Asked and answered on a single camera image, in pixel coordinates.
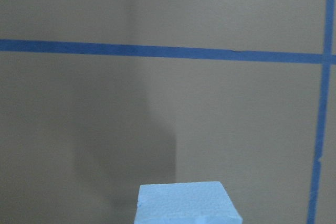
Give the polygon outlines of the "light blue foam block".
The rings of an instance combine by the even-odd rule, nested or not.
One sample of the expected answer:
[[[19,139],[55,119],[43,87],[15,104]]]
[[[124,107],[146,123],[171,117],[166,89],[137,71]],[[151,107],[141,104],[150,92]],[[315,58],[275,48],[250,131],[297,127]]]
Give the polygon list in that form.
[[[139,188],[134,223],[243,223],[220,182],[148,184]]]

